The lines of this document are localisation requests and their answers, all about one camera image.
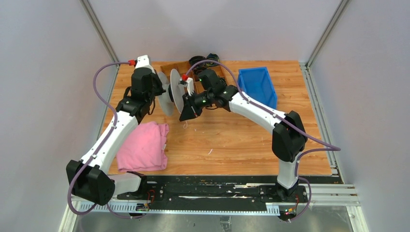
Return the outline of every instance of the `blue bin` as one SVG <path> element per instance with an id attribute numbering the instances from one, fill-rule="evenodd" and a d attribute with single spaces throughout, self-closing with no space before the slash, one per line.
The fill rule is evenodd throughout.
<path id="1" fill-rule="evenodd" d="M 266 67 L 240 69 L 238 83 L 251 98 L 276 109 L 278 96 Z"/>

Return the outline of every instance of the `wooden tabletop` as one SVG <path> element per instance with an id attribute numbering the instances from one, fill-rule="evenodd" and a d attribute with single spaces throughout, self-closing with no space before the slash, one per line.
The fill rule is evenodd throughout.
<path id="1" fill-rule="evenodd" d="M 160 66 L 171 62 L 153 62 L 158 72 Z M 224 61 L 237 76 L 242 68 L 267 67 L 278 95 L 278 110 L 296 111 L 301 116 L 306 132 L 320 138 L 316 118 L 297 61 Z M 122 65 L 119 69 L 110 103 L 115 107 L 122 99 L 124 90 L 131 85 L 133 67 Z M 226 74 L 229 85 L 234 85 L 231 76 Z M 145 174 L 183 175 L 183 174 L 224 174 L 224 175 L 277 175 L 278 159 L 272 152 L 272 136 L 249 119 L 223 109 L 205 110 L 202 115 L 188 121 L 183 128 L 178 111 L 167 117 L 156 100 L 153 115 L 146 115 L 142 123 L 156 121 L 168 123 L 165 154 L 168 164 L 165 170 L 142 172 Z M 108 111 L 104 128 L 113 113 Z M 319 148 L 321 145 L 308 140 L 305 149 Z M 114 159 L 110 174 L 118 174 Z M 302 175 L 329 175 L 331 170 L 324 152 L 310 153 L 302 158 L 299 173 Z"/>

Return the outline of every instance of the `white wall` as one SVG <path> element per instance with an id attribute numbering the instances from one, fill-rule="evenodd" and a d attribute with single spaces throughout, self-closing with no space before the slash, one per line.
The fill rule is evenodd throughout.
<path id="1" fill-rule="evenodd" d="M 306 61 L 340 0 L 91 0 L 120 59 Z"/>
<path id="2" fill-rule="evenodd" d="M 312 67 L 372 232 L 409 231 L 410 1 L 353 0 Z"/>
<path id="3" fill-rule="evenodd" d="M 108 62 L 79 1 L 2 1 L 0 231 L 58 230 L 65 166 L 96 139 L 104 107 L 92 77 Z M 113 77 L 100 76 L 103 96 Z"/>

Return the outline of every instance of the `red cable clip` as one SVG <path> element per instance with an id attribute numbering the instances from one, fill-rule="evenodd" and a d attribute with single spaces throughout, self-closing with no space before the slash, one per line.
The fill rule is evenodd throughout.
<path id="1" fill-rule="evenodd" d="M 135 60 L 133 60 L 133 59 L 130 59 L 130 60 L 128 60 L 128 63 L 129 63 L 129 65 L 131 66 L 135 66 L 135 65 L 137 65 L 137 63 L 135 63 Z"/>
<path id="2" fill-rule="evenodd" d="M 187 76 L 186 74 L 183 74 L 181 78 L 182 78 L 183 81 L 187 81 L 187 80 L 188 80 L 188 76 Z"/>

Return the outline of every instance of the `folded towel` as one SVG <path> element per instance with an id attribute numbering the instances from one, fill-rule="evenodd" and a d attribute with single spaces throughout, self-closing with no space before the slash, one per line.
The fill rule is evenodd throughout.
<path id="1" fill-rule="evenodd" d="M 142 123 L 125 140 L 117 153 L 118 170 L 156 171 L 166 168 L 164 149 L 168 124 Z"/>

